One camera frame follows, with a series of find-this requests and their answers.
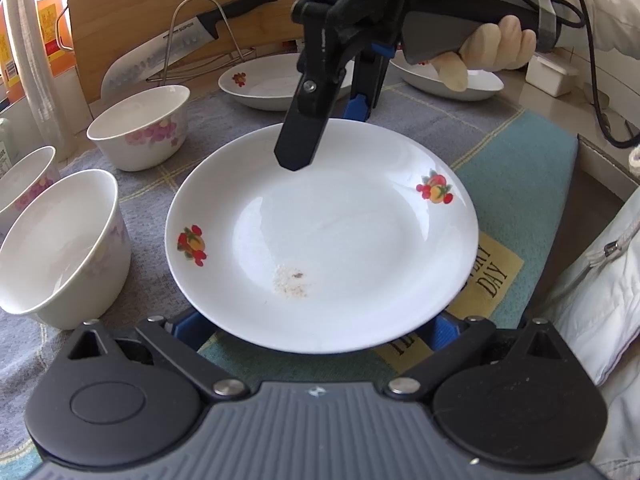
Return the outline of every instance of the small white box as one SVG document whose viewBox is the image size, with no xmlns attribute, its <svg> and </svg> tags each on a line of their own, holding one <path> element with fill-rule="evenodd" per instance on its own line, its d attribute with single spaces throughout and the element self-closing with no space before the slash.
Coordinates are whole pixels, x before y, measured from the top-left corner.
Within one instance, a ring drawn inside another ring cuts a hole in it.
<svg viewBox="0 0 640 480">
<path fill-rule="evenodd" d="M 527 83 L 553 97 L 567 94 L 576 85 L 578 69 L 556 54 L 535 54 L 527 68 Z"/>
</svg>

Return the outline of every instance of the gray device housing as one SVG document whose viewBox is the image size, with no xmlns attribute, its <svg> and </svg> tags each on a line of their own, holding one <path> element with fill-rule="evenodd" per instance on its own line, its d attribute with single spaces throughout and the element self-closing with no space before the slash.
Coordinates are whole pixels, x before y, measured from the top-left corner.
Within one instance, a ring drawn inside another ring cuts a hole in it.
<svg viewBox="0 0 640 480">
<path fill-rule="evenodd" d="M 121 470 L 47 462 L 31 480 L 602 480 L 592 465 L 501 470 L 460 450 L 416 402 L 370 383 L 263 383 L 246 400 L 219 402 L 180 446 Z"/>
</svg>

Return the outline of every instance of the pink flower pattern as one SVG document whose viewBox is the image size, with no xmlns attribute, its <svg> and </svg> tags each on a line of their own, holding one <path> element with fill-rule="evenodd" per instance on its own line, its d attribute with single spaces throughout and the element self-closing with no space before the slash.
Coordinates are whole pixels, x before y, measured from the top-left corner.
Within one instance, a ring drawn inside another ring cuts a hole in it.
<svg viewBox="0 0 640 480">
<path fill-rule="evenodd" d="M 22 212 L 27 206 L 36 200 L 36 197 L 42 193 L 47 187 L 53 184 L 53 180 L 51 180 L 48 176 L 43 176 L 39 181 L 33 184 L 27 191 L 22 193 L 18 199 L 15 201 L 15 208 Z"/>
<path fill-rule="evenodd" d="M 109 266 L 111 256 L 113 254 L 114 243 L 119 240 L 124 245 L 129 240 L 129 234 L 125 227 L 122 215 L 118 215 L 115 219 L 114 226 L 109 230 L 104 240 L 97 247 L 91 261 L 85 267 L 84 272 L 89 276 L 98 276 Z"/>
<path fill-rule="evenodd" d="M 171 139 L 171 145 L 176 146 L 180 141 L 180 136 L 175 134 L 177 123 L 171 119 L 162 119 L 146 128 L 141 128 L 125 136 L 125 141 L 129 146 L 153 146 L 156 142 Z"/>
</svg>

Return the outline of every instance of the checkered tablecloth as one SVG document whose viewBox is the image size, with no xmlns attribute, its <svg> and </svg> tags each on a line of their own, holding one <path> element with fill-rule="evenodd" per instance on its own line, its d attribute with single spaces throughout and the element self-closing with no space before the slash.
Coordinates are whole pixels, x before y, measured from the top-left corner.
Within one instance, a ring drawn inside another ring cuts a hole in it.
<svg viewBox="0 0 640 480">
<path fill-rule="evenodd" d="M 107 326 L 131 325 L 148 314 L 171 316 L 189 306 L 164 257 L 164 221 L 172 198 L 207 155 L 242 134 L 281 122 L 284 116 L 245 108 L 222 93 L 193 100 L 188 115 L 189 135 L 183 147 L 156 168 L 120 172 L 93 150 L 65 170 L 68 174 L 103 168 L 116 176 L 120 187 L 133 256 L 124 289 L 103 316 Z M 480 248 L 474 273 L 452 311 L 459 316 L 483 314 L 499 326 L 515 326 L 558 227 L 576 140 L 499 97 L 464 103 L 422 94 L 406 86 L 393 68 L 370 122 L 401 132 L 436 153 L 456 171 L 474 201 L 482 231 Z M 67 335 L 0 311 L 1 479 L 21 478 L 39 462 L 22 413 Z M 408 335 L 355 354 L 302 356 L 221 334 L 201 352 L 255 385 L 264 378 L 381 381 L 430 350 L 415 335 Z"/>
</svg>

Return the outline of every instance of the white ceramic bowl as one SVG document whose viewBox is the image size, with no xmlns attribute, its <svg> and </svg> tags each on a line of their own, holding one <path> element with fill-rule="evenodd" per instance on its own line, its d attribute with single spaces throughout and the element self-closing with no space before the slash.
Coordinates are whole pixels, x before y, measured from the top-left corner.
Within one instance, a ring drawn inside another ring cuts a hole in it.
<svg viewBox="0 0 640 480">
<path fill-rule="evenodd" d="M 456 175 L 405 136 L 338 119 L 310 166 L 284 170 L 280 127 L 223 146 L 175 195 L 164 244 L 191 304 L 242 339 L 300 353 L 370 348 L 443 310 L 478 251 Z"/>
<path fill-rule="evenodd" d="M 246 61 L 227 70 L 218 79 L 220 89 L 239 103 L 269 112 L 286 112 L 300 81 L 296 63 L 300 54 L 278 54 Z M 353 61 L 347 63 L 338 99 L 351 90 Z"/>
<path fill-rule="evenodd" d="M 104 170 L 55 183 L 24 210 L 0 248 L 0 306 L 70 330 L 120 293 L 131 247 L 118 184 Z"/>
<path fill-rule="evenodd" d="M 89 125 L 86 136 L 116 168 L 147 170 L 178 151 L 187 136 L 190 90 L 151 88 L 113 105 Z"/>
<path fill-rule="evenodd" d="M 47 187 L 60 180 L 56 149 L 45 146 L 31 152 L 0 178 L 0 237 Z"/>
<path fill-rule="evenodd" d="M 483 101 L 504 88 L 504 83 L 497 75 L 484 70 L 469 70 L 468 88 L 463 92 L 454 92 L 440 81 L 436 69 L 429 63 L 409 65 L 402 50 L 396 52 L 391 64 L 400 71 L 400 77 L 409 85 L 427 94 L 456 101 Z"/>
</svg>

